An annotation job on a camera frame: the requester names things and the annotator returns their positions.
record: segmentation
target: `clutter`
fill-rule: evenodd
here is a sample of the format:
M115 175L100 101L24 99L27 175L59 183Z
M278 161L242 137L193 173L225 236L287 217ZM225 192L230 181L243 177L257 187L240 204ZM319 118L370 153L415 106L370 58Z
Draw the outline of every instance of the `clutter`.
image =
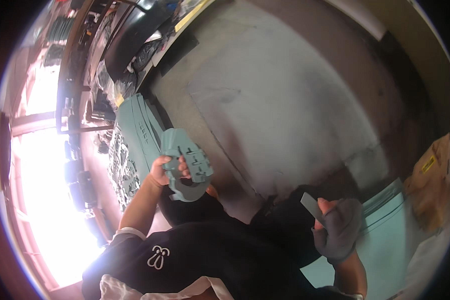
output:
M450 133L434 141L415 164L405 192L425 231L444 225L450 211Z

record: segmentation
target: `yellow label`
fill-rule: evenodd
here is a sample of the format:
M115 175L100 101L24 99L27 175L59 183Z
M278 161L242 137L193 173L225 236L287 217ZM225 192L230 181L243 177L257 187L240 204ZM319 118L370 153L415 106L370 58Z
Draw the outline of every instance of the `yellow label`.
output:
M430 159L426 162L426 164L425 165L423 165L423 167L422 167L422 173L425 173L425 172L427 172L429 169L430 169L430 167L435 163L435 156L431 156L430 157Z
M116 107L120 107L120 105L123 103L124 99L122 94L119 94L118 97L115 99L115 105Z

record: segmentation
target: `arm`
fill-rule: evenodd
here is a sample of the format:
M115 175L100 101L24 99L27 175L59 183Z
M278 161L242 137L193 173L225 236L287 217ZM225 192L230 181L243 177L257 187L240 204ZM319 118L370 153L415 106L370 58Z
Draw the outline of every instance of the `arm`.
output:
M155 159L151 165L150 173L145 177L140 189L126 207L118 229L132 227L145 236L148 234L152 221L154 220L157 203L162 194L163 186L169 183L162 165L168 163L171 159L171 157L165 155ZM178 170L183 172L184 178L190 178L190 172L185 163L185 159L180 157L179 161Z
M333 266L335 269L335 281L333 285L345 294L360 294L363 298L367 295L367 274L360 261L357 251L343 262Z
M337 201L326 201L318 198L318 207L323 213L327 229L315 220L313 228L315 247L318 252L328 258L335 269L333 285L342 293L367 295L367 274L360 261L354 243L360 228L361 205L357 200L350 205L354 209L337 207Z

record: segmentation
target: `teal foam piece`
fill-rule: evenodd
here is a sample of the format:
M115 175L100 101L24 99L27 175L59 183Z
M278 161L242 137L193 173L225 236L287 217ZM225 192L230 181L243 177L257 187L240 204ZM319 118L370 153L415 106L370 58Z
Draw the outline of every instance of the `teal foam piece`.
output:
M163 128L140 93L123 101L115 122L128 145L129 159L135 162L138 179L142 182L150 173L153 161L160 156Z
M204 151L188 137L184 129L167 129L162 134L162 155L172 157L172 161L163 165L168 176L169 187L174 191L172 200L193 202L198 200L207 190L214 173L210 161ZM184 185L180 181L182 172L178 170L179 157L183 155L190 171L192 185Z

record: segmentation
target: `person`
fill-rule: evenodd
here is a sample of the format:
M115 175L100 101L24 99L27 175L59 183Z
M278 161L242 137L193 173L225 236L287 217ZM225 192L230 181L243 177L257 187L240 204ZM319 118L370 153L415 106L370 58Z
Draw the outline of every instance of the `person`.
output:
M355 251L358 200L319 198L322 225L300 203L299 187L247 225L224 211L213 189L194 202L172 201L162 168L170 160L153 162L112 242L83 273L85 299L365 298L365 269ZM172 228L147 236L157 204ZM320 255L335 269L333 286L314 288L300 271Z

